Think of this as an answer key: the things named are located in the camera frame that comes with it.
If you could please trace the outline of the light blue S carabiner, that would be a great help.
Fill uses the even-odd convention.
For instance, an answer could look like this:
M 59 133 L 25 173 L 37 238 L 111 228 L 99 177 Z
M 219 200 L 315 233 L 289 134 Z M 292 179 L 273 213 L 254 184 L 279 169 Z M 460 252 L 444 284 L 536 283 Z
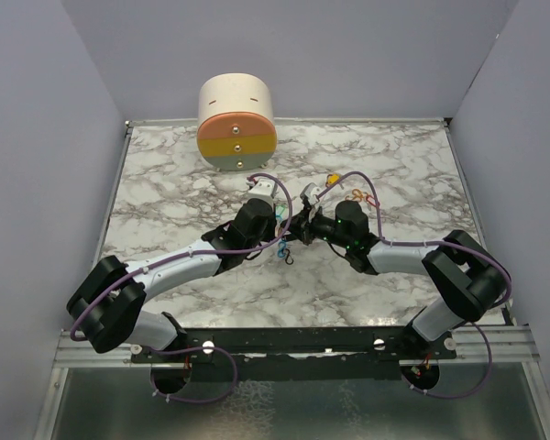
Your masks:
M 279 258 L 284 259 L 287 256 L 287 243 L 285 241 L 280 241 L 278 244 L 278 252 L 277 255 Z

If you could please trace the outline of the yellow key tag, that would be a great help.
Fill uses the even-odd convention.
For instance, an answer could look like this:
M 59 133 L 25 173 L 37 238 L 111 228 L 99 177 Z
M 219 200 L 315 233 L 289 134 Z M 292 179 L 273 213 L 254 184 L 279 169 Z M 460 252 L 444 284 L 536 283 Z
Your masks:
M 342 186 L 342 175 L 338 173 L 330 173 L 326 176 L 325 188 L 331 188 L 336 185 Z

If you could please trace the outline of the green key tag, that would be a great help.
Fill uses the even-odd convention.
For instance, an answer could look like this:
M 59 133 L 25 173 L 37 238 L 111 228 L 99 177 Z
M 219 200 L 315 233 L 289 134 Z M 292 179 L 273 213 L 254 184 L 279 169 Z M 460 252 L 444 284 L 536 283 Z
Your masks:
M 287 207 L 286 206 L 278 206 L 276 208 L 276 217 L 279 218 L 280 220 L 283 219 L 283 217 L 285 216 L 285 213 L 287 211 Z

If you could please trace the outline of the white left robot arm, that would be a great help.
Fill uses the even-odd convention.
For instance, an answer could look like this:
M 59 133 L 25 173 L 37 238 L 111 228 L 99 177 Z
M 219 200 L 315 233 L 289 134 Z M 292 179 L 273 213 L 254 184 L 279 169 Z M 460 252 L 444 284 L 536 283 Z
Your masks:
M 152 347 L 171 362 L 182 355 L 182 328 L 168 313 L 149 313 L 143 305 L 187 282 L 211 278 L 241 265 L 275 236 L 270 196 L 252 196 L 235 218 L 202 235 L 188 247 L 148 260 L 102 258 L 66 304 L 73 319 L 71 338 L 89 341 L 97 353 L 123 343 Z

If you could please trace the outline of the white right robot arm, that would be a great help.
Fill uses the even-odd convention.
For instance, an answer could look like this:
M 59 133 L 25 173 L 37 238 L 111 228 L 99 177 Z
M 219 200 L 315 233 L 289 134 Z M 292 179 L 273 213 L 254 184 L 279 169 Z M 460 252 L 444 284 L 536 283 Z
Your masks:
M 429 277 L 439 298 L 406 326 L 402 346 L 412 358 L 427 356 L 444 333 L 480 320 L 511 286 L 506 269 L 465 231 L 432 242 L 390 242 L 370 232 L 368 216 L 352 201 L 339 203 L 333 218 L 305 203 L 292 217 L 287 238 L 342 248 L 342 258 L 358 273 Z

